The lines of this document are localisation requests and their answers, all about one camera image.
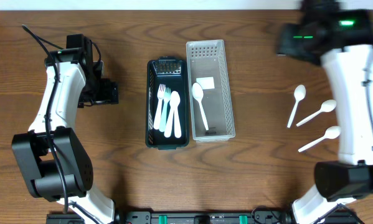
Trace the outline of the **pale green plastic fork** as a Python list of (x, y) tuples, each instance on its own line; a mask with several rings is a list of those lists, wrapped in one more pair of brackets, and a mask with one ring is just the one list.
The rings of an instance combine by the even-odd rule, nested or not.
[(164, 104), (163, 104), (163, 110), (161, 113), (161, 120), (159, 125), (159, 131), (164, 132), (166, 128), (166, 121), (167, 121), (167, 112), (168, 112), (168, 103), (171, 99), (171, 89), (166, 87), (164, 92)]

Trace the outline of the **white plastic spoon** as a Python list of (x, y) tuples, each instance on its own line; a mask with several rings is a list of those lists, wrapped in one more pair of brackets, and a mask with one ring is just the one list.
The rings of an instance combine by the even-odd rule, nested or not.
[(181, 132), (181, 125), (180, 125), (180, 120), (179, 120), (179, 113), (178, 113), (178, 106), (181, 102), (179, 93), (177, 91), (173, 91), (171, 93), (171, 100), (170, 100), (170, 105), (171, 108), (173, 109), (173, 120), (174, 120), (174, 136), (176, 138), (180, 138), (182, 136)]

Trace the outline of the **white spoon of four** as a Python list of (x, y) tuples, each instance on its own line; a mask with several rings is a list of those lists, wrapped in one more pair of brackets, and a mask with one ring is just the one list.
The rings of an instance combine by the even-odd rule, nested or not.
[(203, 92), (203, 89), (200, 86), (200, 84), (194, 83), (192, 85), (192, 96), (199, 104), (199, 108), (200, 108), (200, 111), (201, 111), (202, 121), (203, 121), (205, 130), (208, 131), (209, 127), (208, 127), (208, 123), (207, 123), (207, 118), (206, 118), (205, 111), (204, 111), (204, 108), (203, 108), (203, 105), (202, 105), (202, 99), (204, 97), (204, 92)]
[(321, 107), (319, 110), (317, 110), (316, 112), (314, 112), (313, 114), (305, 117), (304, 119), (302, 119), (300, 122), (298, 122), (296, 124), (297, 127), (307, 123), (308, 121), (312, 120), (315, 116), (319, 115), (320, 113), (328, 113), (328, 112), (331, 112), (332, 110), (334, 110), (336, 108), (336, 100), (326, 100), (324, 101), (322, 104), (321, 104)]
[(325, 133), (322, 137), (307, 143), (305, 146), (299, 148), (298, 152), (303, 152), (303, 151), (315, 146), (316, 144), (318, 144), (322, 140), (336, 139), (340, 134), (341, 134), (341, 128), (339, 126), (331, 126), (325, 131)]
[(295, 104), (293, 106), (293, 109), (291, 111), (288, 123), (287, 123), (287, 128), (291, 128), (292, 122), (295, 118), (296, 110), (298, 107), (298, 103), (303, 100), (306, 96), (306, 88), (304, 85), (298, 85), (294, 91), (294, 97), (295, 97)]

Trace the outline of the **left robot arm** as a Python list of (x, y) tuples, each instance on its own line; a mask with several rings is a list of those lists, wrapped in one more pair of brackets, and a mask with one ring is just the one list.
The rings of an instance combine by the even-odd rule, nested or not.
[(114, 223), (115, 203), (93, 182), (93, 166), (75, 134), (78, 108), (118, 103), (118, 85), (103, 78), (97, 48), (82, 34), (45, 59), (47, 84), (28, 131), (12, 139), (12, 151), (29, 193), (70, 207), (85, 223)]

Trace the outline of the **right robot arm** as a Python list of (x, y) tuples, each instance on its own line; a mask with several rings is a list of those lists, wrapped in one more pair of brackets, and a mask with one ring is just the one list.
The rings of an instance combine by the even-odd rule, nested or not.
[(358, 223), (349, 203), (373, 194), (373, 21), (367, 9), (303, 1), (303, 17), (284, 25), (276, 52), (323, 67), (341, 129), (336, 161), (319, 162), (314, 185), (281, 223)]

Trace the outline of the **white plastic fork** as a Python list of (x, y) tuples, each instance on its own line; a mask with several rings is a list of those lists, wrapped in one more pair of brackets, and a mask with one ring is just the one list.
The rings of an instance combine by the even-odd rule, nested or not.
[(164, 131), (164, 137), (165, 138), (169, 138), (171, 136), (173, 117), (174, 117), (174, 108), (170, 107), (169, 116), (168, 116), (168, 120), (167, 120), (167, 123), (166, 123), (165, 131)]
[(160, 84), (157, 92), (157, 97), (158, 97), (158, 105), (156, 108), (156, 114), (154, 117), (154, 123), (153, 123), (153, 128), (154, 129), (159, 129), (159, 124), (161, 120), (161, 109), (162, 109), (162, 102), (164, 99), (164, 92), (165, 92), (165, 84)]

